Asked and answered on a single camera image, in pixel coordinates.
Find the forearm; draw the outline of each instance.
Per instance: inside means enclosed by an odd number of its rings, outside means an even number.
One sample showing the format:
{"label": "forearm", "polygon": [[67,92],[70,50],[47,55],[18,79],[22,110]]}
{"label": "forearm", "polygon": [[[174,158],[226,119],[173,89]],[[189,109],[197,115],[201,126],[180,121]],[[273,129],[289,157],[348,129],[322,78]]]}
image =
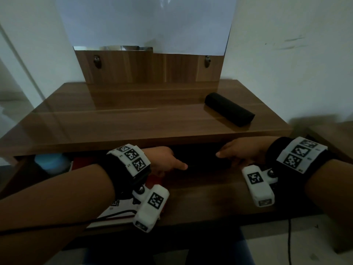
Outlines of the forearm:
{"label": "forearm", "polygon": [[307,196],[337,222],[353,227],[353,165],[330,160],[305,185]]}
{"label": "forearm", "polygon": [[[105,171],[98,165],[90,165],[0,200],[0,230],[94,219],[114,197],[114,188]],[[0,257],[4,264],[42,264],[86,226],[1,236]]]}

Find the black cable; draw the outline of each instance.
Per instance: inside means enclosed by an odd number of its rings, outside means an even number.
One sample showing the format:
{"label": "black cable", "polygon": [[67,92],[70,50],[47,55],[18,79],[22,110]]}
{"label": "black cable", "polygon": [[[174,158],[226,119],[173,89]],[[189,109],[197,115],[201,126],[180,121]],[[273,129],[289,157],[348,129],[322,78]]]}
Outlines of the black cable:
{"label": "black cable", "polygon": [[292,233],[292,222],[290,218],[288,218],[288,261],[289,265],[292,265],[292,259],[290,257],[290,235]]}
{"label": "black cable", "polygon": [[39,230],[46,230],[46,229],[54,229],[54,228],[64,228],[64,227],[73,227],[73,226],[81,226],[85,224],[90,224],[93,222],[99,222],[102,220],[106,220],[107,218],[111,218],[116,215],[120,215],[123,213],[131,212],[136,214],[136,210],[124,210],[120,211],[118,213],[110,214],[101,218],[96,218],[96,219],[91,219],[91,220],[86,220],[82,222],[76,222],[76,223],[62,223],[62,224],[52,224],[52,225],[41,225],[41,226],[33,226],[33,227],[24,227],[24,228],[17,228],[17,229],[10,229],[10,230],[5,230],[5,231],[0,231],[0,236],[3,235],[9,235],[9,234],[16,234],[20,232],[29,232],[29,231],[39,231]]}

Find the white 3d-printed device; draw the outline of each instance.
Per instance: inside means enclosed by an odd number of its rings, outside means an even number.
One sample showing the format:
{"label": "white 3d-printed device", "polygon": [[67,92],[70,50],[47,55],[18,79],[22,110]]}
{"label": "white 3d-printed device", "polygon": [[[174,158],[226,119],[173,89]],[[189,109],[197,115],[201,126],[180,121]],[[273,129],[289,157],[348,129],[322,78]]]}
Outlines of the white 3d-printed device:
{"label": "white 3d-printed device", "polygon": [[243,168],[242,173],[256,206],[265,207],[275,203],[271,186],[277,183],[278,178],[274,177],[272,169],[261,171],[258,166],[250,165]]}
{"label": "white 3d-printed device", "polygon": [[169,197],[169,191],[161,185],[154,185],[152,189],[143,185],[138,192],[133,191],[132,195],[141,202],[133,224],[144,232],[150,232]]}

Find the white backdrop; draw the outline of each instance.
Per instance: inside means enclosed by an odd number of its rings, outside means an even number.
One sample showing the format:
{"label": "white backdrop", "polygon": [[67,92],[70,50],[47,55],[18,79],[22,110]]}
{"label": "white backdrop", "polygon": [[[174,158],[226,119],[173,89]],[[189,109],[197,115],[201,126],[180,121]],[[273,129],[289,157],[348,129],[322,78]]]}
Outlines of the white backdrop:
{"label": "white backdrop", "polygon": [[236,0],[56,0],[73,46],[223,55]]}

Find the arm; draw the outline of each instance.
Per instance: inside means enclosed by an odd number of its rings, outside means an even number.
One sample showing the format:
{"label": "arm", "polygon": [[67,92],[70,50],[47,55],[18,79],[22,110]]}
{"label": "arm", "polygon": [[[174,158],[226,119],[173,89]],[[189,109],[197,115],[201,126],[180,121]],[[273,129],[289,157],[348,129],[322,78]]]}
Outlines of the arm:
{"label": "arm", "polygon": [[[154,173],[187,169],[167,147],[143,150]],[[90,165],[0,200],[0,230],[76,223],[97,218],[115,199],[110,178]],[[2,264],[43,264],[88,225],[0,236]]]}
{"label": "arm", "polygon": [[[278,137],[245,137],[224,145],[216,154],[231,158],[241,168],[265,163],[265,155]],[[353,165],[330,160],[321,166],[304,186],[306,195],[337,222],[353,227]]]}

